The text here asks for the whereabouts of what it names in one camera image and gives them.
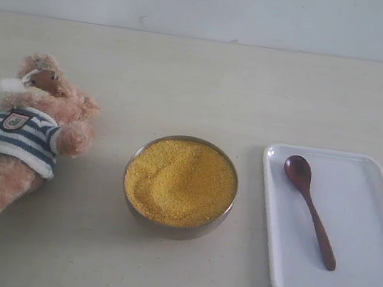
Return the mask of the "dark brown wooden spoon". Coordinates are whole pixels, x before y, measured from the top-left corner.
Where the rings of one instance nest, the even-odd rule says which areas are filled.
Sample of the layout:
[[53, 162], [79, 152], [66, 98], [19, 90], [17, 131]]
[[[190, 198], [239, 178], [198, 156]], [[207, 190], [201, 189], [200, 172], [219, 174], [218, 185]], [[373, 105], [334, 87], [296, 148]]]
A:
[[335, 254], [310, 192], [312, 181], [312, 169], [310, 167], [308, 161], [300, 155], [288, 156], [284, 162], [287, 178], [302, 195], [312, 217], [323, 265], [328, 271], [335, 271], [337, 265]]

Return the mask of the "pink teddy bear striped shirt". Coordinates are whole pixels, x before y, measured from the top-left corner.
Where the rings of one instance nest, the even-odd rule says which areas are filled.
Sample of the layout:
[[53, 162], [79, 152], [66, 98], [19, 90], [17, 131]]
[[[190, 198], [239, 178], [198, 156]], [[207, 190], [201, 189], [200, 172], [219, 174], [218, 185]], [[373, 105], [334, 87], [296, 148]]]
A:
[[1, 81], [0, 214], [52, 180], [58, 156], [85, 154], [93, 143], [96, 100], [68, 82], [50, 54], [24, 59]]

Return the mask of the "metal bowl of yellow millet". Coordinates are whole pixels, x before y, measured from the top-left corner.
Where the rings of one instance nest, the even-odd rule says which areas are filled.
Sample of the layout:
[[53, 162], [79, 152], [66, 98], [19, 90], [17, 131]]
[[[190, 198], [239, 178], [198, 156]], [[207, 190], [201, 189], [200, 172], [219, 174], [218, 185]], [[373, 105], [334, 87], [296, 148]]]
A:
[[165, 238], [186, 240], [213, 231], [238, 193], [235, 165], [221, 148], [172, 135], [139, 148], [125, 167], [123, 192], [136, 220]]

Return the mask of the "white rectangular plastic tray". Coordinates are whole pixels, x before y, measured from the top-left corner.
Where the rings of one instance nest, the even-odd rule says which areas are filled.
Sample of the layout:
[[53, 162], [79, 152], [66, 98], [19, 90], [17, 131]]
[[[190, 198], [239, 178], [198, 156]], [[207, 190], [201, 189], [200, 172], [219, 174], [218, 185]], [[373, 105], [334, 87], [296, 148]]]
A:
[[[311, 166], [333, 271], [323, 265], [307, 204], [285, 173], [293, 155]], [[265, 148], [263, 172], [272, 287], [383, 287], [383, 169], [373, 158], [279, 143]]]

